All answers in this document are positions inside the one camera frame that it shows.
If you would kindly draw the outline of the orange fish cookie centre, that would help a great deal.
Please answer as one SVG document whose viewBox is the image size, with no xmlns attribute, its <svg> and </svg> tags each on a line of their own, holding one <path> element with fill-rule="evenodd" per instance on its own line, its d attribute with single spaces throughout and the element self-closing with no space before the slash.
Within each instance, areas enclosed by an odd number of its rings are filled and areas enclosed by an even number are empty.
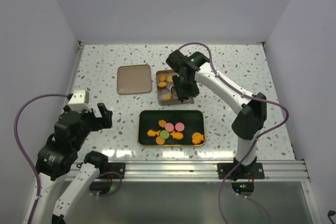
<svg viewBox="0 0 336 224">
<path fill-rule="evenodd" d="M 184 135 L 183 135 L 182 132 L 175 132 L 175 131 L 173 131 L 173 132 L 170 133 L 170 135 L 175 140 L 182 140 L 184 138 Z"/>
</svg>

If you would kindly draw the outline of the dark green gold-rimmed tray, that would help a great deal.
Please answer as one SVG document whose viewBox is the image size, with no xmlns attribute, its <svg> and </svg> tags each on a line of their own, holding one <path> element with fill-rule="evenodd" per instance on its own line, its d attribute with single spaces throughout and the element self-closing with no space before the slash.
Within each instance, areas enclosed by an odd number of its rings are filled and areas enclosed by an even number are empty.
<svg viewBox="0 0 336 224">
<path fill-rule="evenodd" d="M 148 130 L 165 130 L 158 125 L 159 120 L 165 120 L 166 123 L 172 123 L 175 125 L 181 122 L 185 125 L 185 129 L 182 132 L 184 138 L 182 140 L 175 140 L 171 137 L 165 140 L 165 144 L 157 145 L 155 139 L 157 137 L 148 137 Z M 203 114 L 198 110 L 146 110 L 140 113 L 139 130 L 138 130 L 138 143 L 142 146 L 202 146 L 202 144 L 194 145 L 192 143 L 192 135 L 195 132 L 199 132 L 204 135 L 204 120 Z"/>
</svg>

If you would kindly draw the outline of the gold cookie tin box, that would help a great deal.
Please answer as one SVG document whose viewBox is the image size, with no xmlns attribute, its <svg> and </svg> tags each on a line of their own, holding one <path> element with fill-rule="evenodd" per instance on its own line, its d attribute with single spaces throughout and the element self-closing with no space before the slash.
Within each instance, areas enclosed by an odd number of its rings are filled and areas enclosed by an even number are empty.
<svg viewBox="0 0 336 224">
<path fill-rule="evenodd" d="M 160 70 L 155 74 L 157 100 L 161 106 L 194 104 L 194 99 L 190 98 L 181 102 L 175 93 L 172 77 L 176 73 L 173 70 Z"/>
</svg>

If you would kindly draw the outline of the aluminium table rail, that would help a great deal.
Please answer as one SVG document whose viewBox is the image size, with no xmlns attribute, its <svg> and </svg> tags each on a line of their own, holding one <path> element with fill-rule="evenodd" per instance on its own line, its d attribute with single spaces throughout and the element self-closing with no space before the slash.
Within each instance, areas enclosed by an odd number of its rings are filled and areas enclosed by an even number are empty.
<svg viewBox="0 0 336 224">
<path fill-rule="evenodd" d="M 230 162 L 124 161 L 117 171 L 126 182 L 219 182 L 230 171 Z M 309 182 L 304 161 L 259 161 L 239 182 Z"/>
</svg>

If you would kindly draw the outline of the pink sandwich cookie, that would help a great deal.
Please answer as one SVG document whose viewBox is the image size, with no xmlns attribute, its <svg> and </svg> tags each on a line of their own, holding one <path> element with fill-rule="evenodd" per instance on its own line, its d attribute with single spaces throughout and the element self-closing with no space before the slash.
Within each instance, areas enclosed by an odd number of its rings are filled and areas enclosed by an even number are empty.
<svg viewBox="0 0 336 224">
<path fill-rule="evenodd" d="M 176 123 L 175 125 L 175 129 L 178 131 L 178 132 L 183 132 L 184 129 L 185 129 L 185 125 L 181 122 L 178 122 Z"/>
<path fill-rule="evenodd" d="M 167 123 L 165 125 L 165 130 L 168 132 L 173 132 L 174 131 L 174 125 L 172 123 Z"/>
</svg>

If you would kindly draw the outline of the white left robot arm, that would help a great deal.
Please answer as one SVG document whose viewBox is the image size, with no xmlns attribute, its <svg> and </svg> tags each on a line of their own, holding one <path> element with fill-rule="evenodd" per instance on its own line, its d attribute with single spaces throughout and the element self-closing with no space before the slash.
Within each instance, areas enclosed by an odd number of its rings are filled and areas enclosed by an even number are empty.
<svg viewBox="0 0 336 224">
<path fill-rule="evenodd" d="M 112 127 L 112 111 L 103 103 L 98 104 L 98 109 L 100 117 L 83 105 L 77 110 L 71 104 L 64 107 L 54 125 L 54 132 L 38 153 L 37 162 L 28 162 L 35 180 L 22 223 L 66 223 L 66 217 L 89 185 L 95 179 L 107 176 L 108 157 L 91 151 L 68 188 L 61 192 L 87 136 Z"/>
</svg>

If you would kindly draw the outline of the silver metal tongs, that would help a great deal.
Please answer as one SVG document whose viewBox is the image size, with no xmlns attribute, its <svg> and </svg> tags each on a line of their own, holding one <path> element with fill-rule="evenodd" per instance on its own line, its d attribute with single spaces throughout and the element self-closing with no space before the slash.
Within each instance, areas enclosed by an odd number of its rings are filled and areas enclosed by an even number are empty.
<svg viewBox="0 0 336 224">
<path fill-rule="evenodd" d="M 187 100 L 180 101 L 174 92 L 171 92 L 172 98 L 170 99 L 171 105 L 177 104 L 194 104 L 194 98 L 189 98 Z"/>
</svg>

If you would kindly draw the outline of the orange fish cookie left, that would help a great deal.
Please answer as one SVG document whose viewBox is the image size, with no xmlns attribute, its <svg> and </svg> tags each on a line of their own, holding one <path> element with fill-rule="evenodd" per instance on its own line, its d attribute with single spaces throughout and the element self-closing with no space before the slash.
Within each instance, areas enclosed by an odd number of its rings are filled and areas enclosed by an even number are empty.
<svg viewBox="0 0 336 224">
<path fill-rule="evenodd" d="M 154 131 L 154 130 L 148 130 L 147 131 L 147 136 L 148 137 L 157 137 L 160 136 L 161 130 Z"/>
</svg>

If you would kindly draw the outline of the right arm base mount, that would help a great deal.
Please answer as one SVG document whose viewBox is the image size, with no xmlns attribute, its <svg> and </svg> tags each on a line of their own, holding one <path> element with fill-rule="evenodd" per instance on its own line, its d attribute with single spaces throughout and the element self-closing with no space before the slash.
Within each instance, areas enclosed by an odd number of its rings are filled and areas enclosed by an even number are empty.
<svg viewBox="0 0 336 224">
<path fill-rule="evenodd" d="M 219 179 L 224 179 L 225 176 L 234 168 L 234 163 L 218 163 L 217 173 Z M 236 181 L 239 179 L 265 179 L 263 164 L 256 162 L 249 166 L 239 165 L 227 179 Z"/>
</svg>

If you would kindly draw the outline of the green sandwich cookie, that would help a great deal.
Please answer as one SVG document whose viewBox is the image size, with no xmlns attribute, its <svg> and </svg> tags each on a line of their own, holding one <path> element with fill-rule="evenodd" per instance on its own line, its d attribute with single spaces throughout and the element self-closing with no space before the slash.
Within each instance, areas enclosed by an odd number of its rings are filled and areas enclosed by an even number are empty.
<svg viewBox="0 0 336 224">
<path fill-rule="evenodd" d="M 160 137 L 164 140 L 168 139 L 170 137 L 170 133 L 166 130 L 162 130 L 160 132 Z"/>
</svg>

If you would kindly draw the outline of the orange dotted round cookie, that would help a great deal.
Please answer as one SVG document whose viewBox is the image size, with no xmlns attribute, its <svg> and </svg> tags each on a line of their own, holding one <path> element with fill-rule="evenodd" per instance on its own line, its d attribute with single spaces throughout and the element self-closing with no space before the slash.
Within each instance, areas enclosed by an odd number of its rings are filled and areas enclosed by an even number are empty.
<svg viewBox="0 0 336 224">
<path fill-rule="evenodd" d="M 160 88 L 160 89 L 161 88 L 166 88 L 166 86 L 167 86 L 166 82 L 159 82 L 158 85 L 157 85 L 157 87 Z"/>
</svg>

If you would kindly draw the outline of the orange fish cookie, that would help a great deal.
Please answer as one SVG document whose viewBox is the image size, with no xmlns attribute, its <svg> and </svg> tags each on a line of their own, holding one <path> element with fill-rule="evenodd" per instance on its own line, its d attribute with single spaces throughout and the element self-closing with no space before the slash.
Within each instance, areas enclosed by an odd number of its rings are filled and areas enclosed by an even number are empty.
<svg viewBox="0 0 336 224">
<path fill-rule="evenodd" d="M 173 131 L 173 132 L 170 133 L 170 135 L 175 140 L 182 140 L 184 138 L 184 135 L 183 135 L 182 132 L 175 132 L 175 131 Z"/>
<path fill-rule="evenodd" d="M 148 137 L 157 137 L 160 136 L 161 130 L 154 131 L 154 130 L 148 130 L 147 131 L 147 136 Z"/>
<path fill-rule="evenodd" d="M 199 132 L 195 132 L 192 135 L 192 143 L 194 145 L 202 144 L 204 141 L 205 141 L 205 139 L 204 139 L 204 135 L 203 134 L 201 134 Z"/>
</svg>

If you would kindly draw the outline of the orange scalloped cookie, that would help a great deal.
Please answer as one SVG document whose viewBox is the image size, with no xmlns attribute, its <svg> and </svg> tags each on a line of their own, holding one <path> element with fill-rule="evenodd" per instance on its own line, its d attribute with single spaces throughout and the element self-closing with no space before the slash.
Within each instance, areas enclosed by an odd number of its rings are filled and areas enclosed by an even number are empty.
<svg viewBox="0 0 336 224">
<path fill-rule="evenodd" d="M 165 126 L 166 126 L 166 121 L 165 121 L 165 120 L 159 120 L 159 121 L 158 121 L 158 125 L 159 125 L 160 127 L 162 127 L 162 128 L 165 128 Z"/>
</svg>

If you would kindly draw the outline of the gold tin lid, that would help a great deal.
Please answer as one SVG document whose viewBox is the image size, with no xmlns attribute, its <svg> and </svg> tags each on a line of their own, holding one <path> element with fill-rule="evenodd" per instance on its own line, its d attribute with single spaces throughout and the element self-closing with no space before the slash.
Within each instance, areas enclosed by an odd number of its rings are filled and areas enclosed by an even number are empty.
<svg viewBox="0 0 336 224">
<path fill-rule="evenodd" d="M 130 65 L 118 68 L 117 93 L 119 95 L 143 94 L 152 91 L 149 65 Z"/>
</svg>

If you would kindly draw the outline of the plain orange round cookie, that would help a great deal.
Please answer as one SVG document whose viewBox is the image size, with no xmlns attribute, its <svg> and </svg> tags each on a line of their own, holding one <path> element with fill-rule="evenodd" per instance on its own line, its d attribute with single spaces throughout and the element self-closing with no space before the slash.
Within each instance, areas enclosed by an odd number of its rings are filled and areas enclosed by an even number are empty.
<svg viewBox="0 0 336 224">
<path fill-rule="evenodd" d="M 163 139 L 163 138 L 160 137 L 160 136 L 158 136 L 158 137 L 155 139 L 155 141 L 156 141 L 156 144 L 157 144 L 157 145 L 163 145 L 163 144 L 165 144 L 165 139 Z"/>
</svg>

